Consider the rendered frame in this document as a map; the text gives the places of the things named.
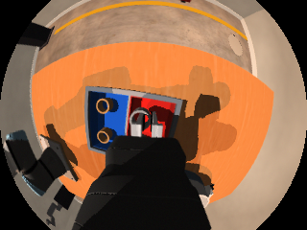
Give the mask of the bronze bushing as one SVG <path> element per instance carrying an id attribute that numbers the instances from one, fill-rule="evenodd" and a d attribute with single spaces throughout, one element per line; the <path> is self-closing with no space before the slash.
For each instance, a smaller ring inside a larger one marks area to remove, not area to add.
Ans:
<path id="1" fill-rule="evenodd" d="M 105 101 L 107 103 L 107 110 L 104 109 L 103 107 L 103 101 Z M 112 107 L 113 107 L 113 101 L 111 98 L 103 98 L 103 99 L 100 99 L 99 101 L 97 101 L 96 103 L 96 107 L 97 107 L 97 110 L 102 113 L 102 114 L 105 114 L 107 112 L 109 112 Z"/>
<path id="2" fill-rule="evenodd" d="M 101 133 L 102 132 L 102 133 Z M 103 134 L 105 133 L 107 137 Z M 112 137 L 112 131 L 109 127 L 103 127 L 97 134 L 97 137 L 100 142 L 107 143 Z"/>

